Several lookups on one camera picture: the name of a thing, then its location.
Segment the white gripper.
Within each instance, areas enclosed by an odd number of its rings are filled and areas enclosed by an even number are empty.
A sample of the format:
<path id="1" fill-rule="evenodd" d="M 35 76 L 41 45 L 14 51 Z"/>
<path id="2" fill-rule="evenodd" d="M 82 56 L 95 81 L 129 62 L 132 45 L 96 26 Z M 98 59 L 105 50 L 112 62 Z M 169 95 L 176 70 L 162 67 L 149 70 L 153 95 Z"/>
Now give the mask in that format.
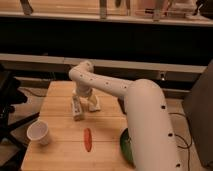
<path id="1" fill-rule="evenodd" d="M 100 102 L 96 95 L 92 95 L 92 88 L 85 85 L 76 85 L 76 92 L 75 90 L 72 91 L 72 101 L 77 102 L 78 96 L 88 98 L 88 106 L 90 112 L 100 111 Z"/>

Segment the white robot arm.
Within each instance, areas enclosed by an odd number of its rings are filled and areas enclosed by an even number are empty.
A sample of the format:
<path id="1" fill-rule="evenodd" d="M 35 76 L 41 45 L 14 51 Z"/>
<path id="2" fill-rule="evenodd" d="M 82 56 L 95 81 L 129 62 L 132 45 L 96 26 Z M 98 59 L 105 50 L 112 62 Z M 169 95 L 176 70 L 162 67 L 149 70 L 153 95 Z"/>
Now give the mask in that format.
<path id="1" fill-rule="evenodd" d="M 95 88 L 124 101 L 136 171 L 183 171 L 165 96 L 155 82 L 98 75 L 90 61 L 73 67 L 69 77 L 81 97 Z"/>

